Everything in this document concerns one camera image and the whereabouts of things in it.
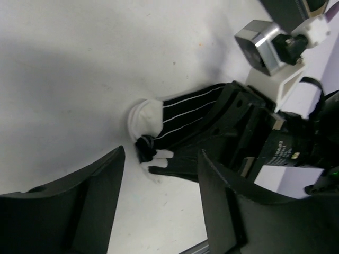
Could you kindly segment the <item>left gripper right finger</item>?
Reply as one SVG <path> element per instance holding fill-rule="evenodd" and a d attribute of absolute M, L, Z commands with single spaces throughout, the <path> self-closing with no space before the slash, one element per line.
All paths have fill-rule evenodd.
<path fill-rule="evenodd" d="M 198 154 L 211 253 L 338 253 L 338 195 L 287 197 Z"/>

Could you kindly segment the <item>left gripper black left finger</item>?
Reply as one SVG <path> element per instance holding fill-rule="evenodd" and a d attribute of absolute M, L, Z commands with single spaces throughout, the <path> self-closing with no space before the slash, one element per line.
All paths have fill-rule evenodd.
<path fill-rule="evenodd" d="M 1 253 L 107 253 L 124 148 L 28 192 L 1 195 Z"/>

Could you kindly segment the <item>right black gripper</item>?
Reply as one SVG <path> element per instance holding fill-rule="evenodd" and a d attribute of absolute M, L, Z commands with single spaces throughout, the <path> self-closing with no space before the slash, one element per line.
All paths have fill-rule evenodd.
<path fill-rule="evenodd" d="M 305 192 L 338 192 L 338 92 L 321 95 L 306 119 L 274 106 L 253 87 L 227 84 L 198 127 L 171 146 L 169 174 L 197 181 L 197 156 L 204 150 L 250 181 L 264 165 L 320 168 Z"/>

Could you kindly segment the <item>striped sock with white toe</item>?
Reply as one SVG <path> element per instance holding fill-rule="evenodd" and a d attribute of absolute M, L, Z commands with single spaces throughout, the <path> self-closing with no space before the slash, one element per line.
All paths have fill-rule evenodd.
<path fill-rule="evenodd" d="M 170 147 L 186 138 L 203 121 L 225 84 L 215 84 L 165 101 L 146 99 L 129 112 L 127 127 L 140 166 L 145 171 L 197 182 L 197 163 L 173 165 Z"/>

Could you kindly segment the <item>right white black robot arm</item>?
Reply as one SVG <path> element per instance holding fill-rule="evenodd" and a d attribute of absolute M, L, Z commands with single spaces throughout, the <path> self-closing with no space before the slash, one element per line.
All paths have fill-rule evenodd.
<path fill-rule="evenodd" d="M 273 107 L 252 87 L 226 84 L 202 122 L 172 145 L 170 171 L 197 181 L 195 164 L 203 149 L 253 182 L 263 166 L 284 167 L 277 188 L 281 194 L 301 198 L 337 192 L 338 92 L 322 94 L 306 119 Z"/>

